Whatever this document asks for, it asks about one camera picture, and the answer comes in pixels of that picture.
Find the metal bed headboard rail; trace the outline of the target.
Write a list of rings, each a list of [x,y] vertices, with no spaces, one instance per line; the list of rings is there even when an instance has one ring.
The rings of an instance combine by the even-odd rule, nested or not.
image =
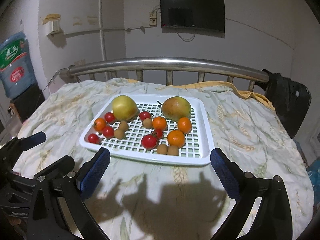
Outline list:
[[[58,71],[59,77],[65,82],[76,82],[79,76],[88,75],[95,80],[95,74],[108,73],[116,78],[118,72],[134,71],[136,80],[144,81],[144,71],[165,71],[166,85],[174,84],[174,71],[195,72],[197,81],[204,82],[206,74],[217,74],[227,77],[227,82],[233,83],[234,78],[249,81],[248,90],[253,91],[257,83],[267,83],[269,75],[262,70],[256,70],[237,64],[220,61],[191,59],[185,57],[134,57],[117,60],[107,60],[81,66],[71,65]]]

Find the brown longan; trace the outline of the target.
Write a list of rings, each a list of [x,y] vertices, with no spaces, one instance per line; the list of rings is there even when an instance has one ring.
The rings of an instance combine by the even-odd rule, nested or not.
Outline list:
[[[122,140],[125,138],[125,131],[122,130],[122,129],[116,129],[114,131],[114,137],[119,139],[119,140]]]
[[[119,129],[126,132],[129,129],[129,125],[126,121],[121,121],[118,126]]]
[[[143,120],[143,127],[146,129],[152,128],[152,120],[150,118],[146,118]]]
[[[157,154],[167,155],[168,153],[168,146],[166,144],[159,144],[157,146]]]
[[[179,148],[175,145],[169,146],[167,150],[167,155],[179,156]]]

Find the wall power socket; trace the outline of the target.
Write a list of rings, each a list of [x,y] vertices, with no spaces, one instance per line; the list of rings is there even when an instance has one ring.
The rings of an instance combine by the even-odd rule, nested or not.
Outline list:
[[[153,11],[149,14],[149,26],[154,27],[157,25],[157,12]]]

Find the red cherry tomato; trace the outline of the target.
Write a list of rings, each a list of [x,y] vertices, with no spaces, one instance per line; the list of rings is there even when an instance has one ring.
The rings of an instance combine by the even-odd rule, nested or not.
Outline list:
[[[101,132],[103,136],[107,139],[114,137],[114,129],[111,126],[105,126]]]
[[[163,131],[161,129],[155,129],[153,132],[152,132],[152,136],[157,138],[158,140],[162,139],[163,138]]]
[[[100,138],[99,138],[98,135],[96,135],[96,134],[94,134],[94,133],[91,133],[91,134],[88,135],[87,141],[88,141],[89,143],[92,143],[92,144],[98,144],[99,141],[100,141]]]
[[[114,114],[112,112],[107,112],[104,115],[104,119],[108,124],[113,124],[116,121],[116,117],[114,116]]]
[[[158,144],[158,139],[151,134],[146,135],[141,139],[141,145],[147,150],[151,150],[155,148],[157,144]]]
[[[151,114],[148,111],[142,111],[139,114],[139,118],[141,121],[144,121],[145,119],[151,119]]]

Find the yellow-green pear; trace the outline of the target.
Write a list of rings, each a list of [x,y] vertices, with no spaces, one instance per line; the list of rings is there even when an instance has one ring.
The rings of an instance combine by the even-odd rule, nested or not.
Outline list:
[[[127,95],[114,98],[111,106],[115,118],[120,121],[130,120],[138,113],[135,101]]]

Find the yellow blanket edge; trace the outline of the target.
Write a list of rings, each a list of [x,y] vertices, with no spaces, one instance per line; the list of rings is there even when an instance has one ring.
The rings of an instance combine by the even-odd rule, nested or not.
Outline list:
[[[240,90],[234,84],[227,81],[205,81],[189,85],[166,86],[154,83],[139,82],[133,79],[120,78],[125,86],[130,86],[131,91],[137,87],[144,89],[145,93],[188,96],[201,100],[207,109],[224,108],[247,111],[249,107],[254,109],[266,108],[275,111],[275,107],[266,96],[249,90]]]

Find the red-green pear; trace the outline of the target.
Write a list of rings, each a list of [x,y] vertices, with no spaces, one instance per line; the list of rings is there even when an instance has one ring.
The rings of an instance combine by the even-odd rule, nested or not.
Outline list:
[[[165,118],[178,122],[181,118],[191,117],[191,105],[181,96],[173,96],[161,102],[157,101],[161,106],[162,114]]]

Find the small tangerine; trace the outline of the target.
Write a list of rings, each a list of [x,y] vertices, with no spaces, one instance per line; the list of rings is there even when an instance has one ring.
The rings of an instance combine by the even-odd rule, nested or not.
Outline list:
[[[192,130],[192,123],[188,117],[182,117],[177,123],[177,128],[184,134],[188,134]]]
[[[93,128],[97,131],[100,132],[106,127],[106,121],[104,118],[97,118],[95,119],[93,123]]]
[[[154,129],[160,129],[161,131],[164,131],[167,128],[167,121],[162,116],[157,116],[152,121],[152,126]]]

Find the large orange tangerine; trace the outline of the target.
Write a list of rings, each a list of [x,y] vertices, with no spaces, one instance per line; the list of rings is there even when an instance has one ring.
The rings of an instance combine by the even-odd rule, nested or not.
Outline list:
[[[185,145],[185,135],[179,130],[174,130],[168,133],[167,142],[170,146],[182,148]]]

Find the white wall switch box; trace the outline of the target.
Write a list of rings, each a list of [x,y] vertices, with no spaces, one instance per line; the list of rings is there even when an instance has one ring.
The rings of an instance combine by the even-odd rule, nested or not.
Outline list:
[[[44,33],[46,36],[60,33],[60,14],[48,14],[43,20]]]

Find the wall-mounted black television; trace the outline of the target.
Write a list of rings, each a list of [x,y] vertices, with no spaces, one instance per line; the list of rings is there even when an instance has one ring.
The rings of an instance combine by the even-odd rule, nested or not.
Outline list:
[[[160,0],[161,27],[225,32],[225,0]]]

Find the black water dispenser stand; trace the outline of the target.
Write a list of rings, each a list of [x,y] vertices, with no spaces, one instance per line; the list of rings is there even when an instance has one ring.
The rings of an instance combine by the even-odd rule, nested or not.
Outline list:
[[[11,99],[9,108],[24,123],[45,101],[38,84],[33,84],[18,97]]]

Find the blue water jug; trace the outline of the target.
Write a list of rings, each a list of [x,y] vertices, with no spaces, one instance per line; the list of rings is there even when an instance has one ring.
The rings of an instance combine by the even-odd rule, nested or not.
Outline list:
[[[7,98],[14,99],[37,83],[23,32],[11,35],[1,44],[1,81]]]

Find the white perforated plastic tray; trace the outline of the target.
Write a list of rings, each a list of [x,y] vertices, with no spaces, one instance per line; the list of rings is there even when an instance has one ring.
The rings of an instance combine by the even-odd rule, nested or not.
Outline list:
[[[104,147],[115,157],[161,165],[206,166],[210,163],[210,152],[215,146],[207,113],[201,100],[188,96],[183,97],[191,105],[192,130],[185,135],[185,145],[179,150],[179,156],[170,156],[157,154],[156,149],[147,150],[141,145],[141,139],[151,133],[151,129],[144,128],[143,122],[138,116],[128,122],[129,129],[125,132],[125,138],[122,140],[107,139],[93,128],[95,119],[103,118],[107,112],[112,112],[111,103],[114,98],[116,96],[108,100],[80,135],[79,142],[82,147],[92,151]],[[98,144],[87,141],[87,137],[91,133],[99,136]]]

